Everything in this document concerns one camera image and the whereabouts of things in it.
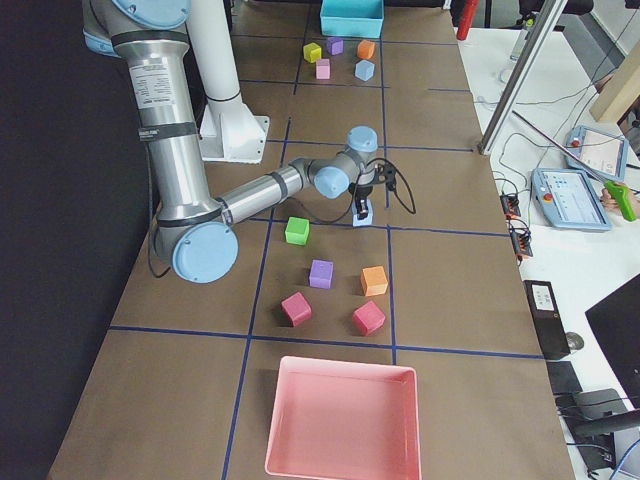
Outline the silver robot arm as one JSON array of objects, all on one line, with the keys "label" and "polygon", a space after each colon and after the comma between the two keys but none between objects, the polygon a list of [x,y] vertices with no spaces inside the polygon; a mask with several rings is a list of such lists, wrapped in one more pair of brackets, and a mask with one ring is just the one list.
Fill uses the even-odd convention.
[{"label": "silver robot arm", "polygon": [[350,211],[366,218],[373,187],[392,183],[376,133],[357,126],[330,159],[298,158],[213,197],[205,163],[259,161],[269,124],[242,99],[224,4],[86,1],[83,18],[88,48],[127,63],[161,199],[148,245],[182,279],[224,276],[239,251],[233,226],[307,187],[329,199],[349,193]]}]

